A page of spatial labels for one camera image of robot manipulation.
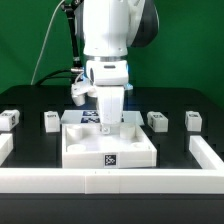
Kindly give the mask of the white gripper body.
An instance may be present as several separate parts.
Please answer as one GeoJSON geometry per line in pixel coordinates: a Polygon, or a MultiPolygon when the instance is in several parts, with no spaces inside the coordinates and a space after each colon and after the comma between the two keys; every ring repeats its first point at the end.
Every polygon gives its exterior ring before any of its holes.
{"type": "Polygon", "coordinates": [[[98,97],[97,110],[102,125],[121,122],[125,85],[128,83],[127,61],[86,62],[87,77],[93,83],[98,97]]]}

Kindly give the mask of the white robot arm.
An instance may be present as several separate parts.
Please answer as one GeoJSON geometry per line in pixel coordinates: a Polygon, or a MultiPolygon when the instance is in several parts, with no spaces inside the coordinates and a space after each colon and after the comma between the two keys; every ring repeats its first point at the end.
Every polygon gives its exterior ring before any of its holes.
{"type": "Polygon", "coordinates": [[[108,134],[122,119],[128,49],[156,37],[158,13],[154,0],[83,0],[75,14],[85,73],[96,91],[101,131],[108,134]]]}

